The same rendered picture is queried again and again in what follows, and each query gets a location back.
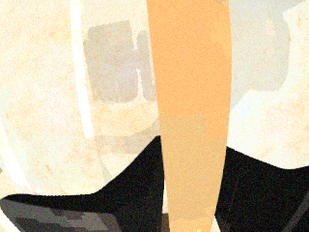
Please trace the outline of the long wooden rail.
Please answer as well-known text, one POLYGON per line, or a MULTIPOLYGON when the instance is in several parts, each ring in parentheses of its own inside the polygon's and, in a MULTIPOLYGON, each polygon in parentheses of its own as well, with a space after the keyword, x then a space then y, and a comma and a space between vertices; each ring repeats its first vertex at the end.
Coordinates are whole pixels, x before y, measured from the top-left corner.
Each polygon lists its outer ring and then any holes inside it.
POLYGON ((229 0, 147 0, 170 232, 210 232, 231 117, 229 0))

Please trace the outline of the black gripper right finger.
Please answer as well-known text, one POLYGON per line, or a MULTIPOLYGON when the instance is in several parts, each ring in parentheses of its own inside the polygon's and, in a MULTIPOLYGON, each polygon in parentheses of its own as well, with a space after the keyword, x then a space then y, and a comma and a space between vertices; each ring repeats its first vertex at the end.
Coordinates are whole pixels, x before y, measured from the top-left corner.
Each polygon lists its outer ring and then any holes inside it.
POLYGON ((309 166, 285 169, 225 148, 220 232, 291 232, 309 208, 309 166))

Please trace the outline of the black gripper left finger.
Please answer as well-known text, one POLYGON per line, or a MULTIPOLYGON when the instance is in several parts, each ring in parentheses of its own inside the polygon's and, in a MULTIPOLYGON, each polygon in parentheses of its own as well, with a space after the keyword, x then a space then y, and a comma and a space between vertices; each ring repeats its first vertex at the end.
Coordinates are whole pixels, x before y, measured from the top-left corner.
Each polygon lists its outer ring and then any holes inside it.
POLYGON ((8 194, 0 209, 19 232, 161 232, 165 173, 161 138, 89 194, 8 194))

